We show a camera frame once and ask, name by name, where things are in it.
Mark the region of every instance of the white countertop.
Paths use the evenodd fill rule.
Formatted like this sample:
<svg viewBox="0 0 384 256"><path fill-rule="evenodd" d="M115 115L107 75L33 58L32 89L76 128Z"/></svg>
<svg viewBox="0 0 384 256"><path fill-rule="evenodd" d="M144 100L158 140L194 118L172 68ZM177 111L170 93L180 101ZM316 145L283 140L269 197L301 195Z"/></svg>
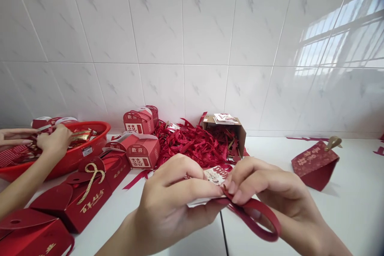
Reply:
<svg viewBox="0 0 384 256"><path fill-rule="evenodd" d="M251 156L292 171L291 160L316 141L248 137ZM377 255L383 239L384 157L374 154L379 140L345 139L330 182L322 192L309 188L321 214L354 256ZM222 211L230 256L298 255L283 240L266 242L255 236L228 209Z"/></svg>
<svg viewBox="0 0 384 256"><path fill-rule="evenodd" d="M251 156L292 171L290 161L315 143L286 138L247 137L246 148ZM340 156L340 161L330 183L322 192L311 188L310 191L326 222L354 256L376 255L376 249L381 248L377 245L382 243L384 232L379 230L384 223L384 157L373 151L384 146L384 143L379 140L346 139L342 145L342 149L334 150ZM71 255L94 255L125 216L139 205L144 179L130 190L122 190L139 172L132 170L85 230L75 235L75 247ZM63 176L44 183L31 201L65 178ZM7 183L0 180L0 191L6 186ZM261 240L228 209L222 211L222 218L230 256L297 255L282 240L275 243ZM220 215L210 226L157 255L226 255Z"/></svg>

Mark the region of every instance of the box flap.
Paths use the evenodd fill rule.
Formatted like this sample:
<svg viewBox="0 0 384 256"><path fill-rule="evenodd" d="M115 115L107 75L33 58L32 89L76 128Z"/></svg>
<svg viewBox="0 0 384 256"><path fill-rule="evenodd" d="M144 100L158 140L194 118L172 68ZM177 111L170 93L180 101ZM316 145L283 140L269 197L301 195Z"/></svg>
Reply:
<svg viewBox="0 0 384 256"><path fill-rule="evenodd" d="M41 194L30 204L29 208L65 210L72 198L72 193L72 186L63 182Z"/></svg>
<svg viewBox="0 0 384 256"><path fill-rule="evenodd" d="M0 222L0 229L16 230L29 228L37 225L46 224L56 219L58 218L27 208L17 210L8 215L6 218L4 218Z"/></svg>

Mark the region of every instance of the ribbon pile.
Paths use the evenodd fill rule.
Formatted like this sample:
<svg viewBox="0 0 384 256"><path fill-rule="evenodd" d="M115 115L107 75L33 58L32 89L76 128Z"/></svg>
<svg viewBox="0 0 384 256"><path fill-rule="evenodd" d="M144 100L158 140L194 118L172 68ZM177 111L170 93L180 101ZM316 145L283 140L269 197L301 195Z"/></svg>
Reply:
<svg viewBox="0 0 384 256"><path fill-rule="evenodd" d="M238 139L234 127L228 125L208 126L203 130L201 121L206 116L204 112L196 127L186 119L184 124L177 124L180 129L173 130L168 124L159 120L154 135L160 142L160 153L155 170L172 156L181 153L195 160L203 169L220 166L227 171L232 170L230 164L236 164L241 157L238 149ZM244 148L244 156L249 156ZM148 179L150 170L140 172L124 189L130 189L141 178Z"/></svg>

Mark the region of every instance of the fingernail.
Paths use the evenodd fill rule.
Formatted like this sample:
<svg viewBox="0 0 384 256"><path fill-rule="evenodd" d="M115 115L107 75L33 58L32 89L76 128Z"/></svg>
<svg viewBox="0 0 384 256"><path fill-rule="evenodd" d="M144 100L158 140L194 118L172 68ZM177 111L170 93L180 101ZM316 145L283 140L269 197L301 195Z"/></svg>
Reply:
<svg viewBox="0 0 384 256"><path fill-rule="evenodd" d="M226 187L226 188L228 188L228 184L229 184L229 181L228 181L228 179L226 179L224 182L222 182L222 184L220 185L220 186L222 186L222 187Z"/></svg>
<svg viewBox="0 0 384 256"><path fill-rule="evenodd" d="M241 197L241 190L237 190L235 196L233 196L232 198L232 202L237 204L238 200L240 200L240 197Z"/></svg>
<svg viewBox="0 0 384 256"><path fill-rule="evenodd" d="M233 195L235 192L235 189L236 189L236 184L235 182L232 181L231 184L229 185L228 193Z"/></svg>

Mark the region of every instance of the brown cardboard box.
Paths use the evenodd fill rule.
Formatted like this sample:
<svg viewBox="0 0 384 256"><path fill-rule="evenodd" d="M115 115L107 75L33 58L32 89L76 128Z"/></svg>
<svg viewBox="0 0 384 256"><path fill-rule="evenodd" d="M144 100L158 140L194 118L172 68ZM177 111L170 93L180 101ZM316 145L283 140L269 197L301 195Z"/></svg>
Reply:
<svg viewBox="0 0 384 256"><path fill-rule="evenodd" d="M235 133L238 139L239 145L239 154L240 157L243 158L244 145L245 145L245 137L247 136L247 132L245 132L244 127L241 125L239 118L236 118L236 121L239 122L237 124L216 124L213 115L206 115L202 121L203 130L207 130L208 126L230 126L234 127Z"/></svg>

